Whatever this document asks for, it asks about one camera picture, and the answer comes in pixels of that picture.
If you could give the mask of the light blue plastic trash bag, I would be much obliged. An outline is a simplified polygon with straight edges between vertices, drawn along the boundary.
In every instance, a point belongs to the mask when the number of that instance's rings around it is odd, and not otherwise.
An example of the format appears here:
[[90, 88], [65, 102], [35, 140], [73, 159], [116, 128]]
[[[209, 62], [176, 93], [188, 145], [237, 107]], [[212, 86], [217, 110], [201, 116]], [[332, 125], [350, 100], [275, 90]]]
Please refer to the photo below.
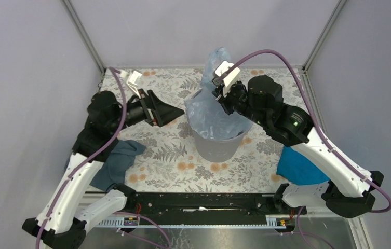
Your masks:
[[231, 56], [224, 47], [210, 52], [199, 84], [201, 92], [184, 101], [191, 128], [204, 139], [215, 141], [232, 139], [246, 133], [253, 124], [236, 112], [228, 115], [212, 94], [215, 89], [215, 85], [211, 82], [214, 70], [221, 62], [230, 60]]

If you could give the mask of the grey plastic trash bin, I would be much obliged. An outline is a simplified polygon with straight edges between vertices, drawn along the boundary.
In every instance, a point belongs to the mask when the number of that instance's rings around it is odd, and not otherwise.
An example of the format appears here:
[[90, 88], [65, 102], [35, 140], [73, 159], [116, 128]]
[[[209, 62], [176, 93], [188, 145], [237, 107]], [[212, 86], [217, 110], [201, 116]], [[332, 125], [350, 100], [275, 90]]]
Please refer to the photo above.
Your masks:
[[[197, 91], [192, 97], [197, 96], [197, 94], [199, 94], [200, 92], [201, 90]], [[195, 132], [191, 128], [191, 126], [190, 126], [190, 130], [195, 140], [195, 146], [197, 152], [200, 154], [201, 157], [203, 157], [204, 159], [210, 162], [224, 162], [226, 160], [231, 159], [235, 154], [235, 152], [237, 151], [240, 143], [244, 139], [244, 135], [250, 131], [249, 129], [246, 133], [242, 133], [232, 139], [228, 139], [224, 141], [215, 141], [212, 139], [202, 138], [200, 135], [197, 134], [197, 132]]]

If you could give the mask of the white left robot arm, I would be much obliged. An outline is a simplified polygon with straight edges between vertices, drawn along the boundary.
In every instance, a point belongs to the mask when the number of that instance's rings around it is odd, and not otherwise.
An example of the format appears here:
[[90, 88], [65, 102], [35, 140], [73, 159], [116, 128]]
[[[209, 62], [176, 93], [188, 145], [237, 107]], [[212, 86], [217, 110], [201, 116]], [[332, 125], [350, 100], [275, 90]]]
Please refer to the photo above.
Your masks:
[[139, 90], [119, 102], [111, 91], [96, 93], [87, 107], [88, 117], [72, 148], [65, 173], [43, 211], [24, 221], [22, 229], [36, 238], [36, 248], [78, 248], [86, 234], [107, 217], [138, 211], [136, 191], [124, 184], [111, 187], [104, 197], [77, 212], [92, 179], [117, 146], [122, 129], [142, 121], [163, 127], [184, 114], [161, 101], [152, 90]]

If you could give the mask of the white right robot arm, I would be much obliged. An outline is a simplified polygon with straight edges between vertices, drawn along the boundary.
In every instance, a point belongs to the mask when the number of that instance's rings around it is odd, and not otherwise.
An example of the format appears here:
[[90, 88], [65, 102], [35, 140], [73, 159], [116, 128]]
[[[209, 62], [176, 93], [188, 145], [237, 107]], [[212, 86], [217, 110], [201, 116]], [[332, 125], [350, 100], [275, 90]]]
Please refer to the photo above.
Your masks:
[[319, 136], [321, 129], [300, 107], [286, 104], [283, 88], [269, 76], [256, 76], [244, 85], [216, 83], [215, 99], [227, 114], [238, 113], [263, 128], [273, 140], [282, 143], [312, 162], [328, 181], [298, 186], [282, 184], [273, 197], [273, 207], [281, 214], [302, 206], [326, 207], [333, 213], [354, 218], [373, 211], [377, 189], [384, 176], [346, 161], [329, 148], [330, 141]]

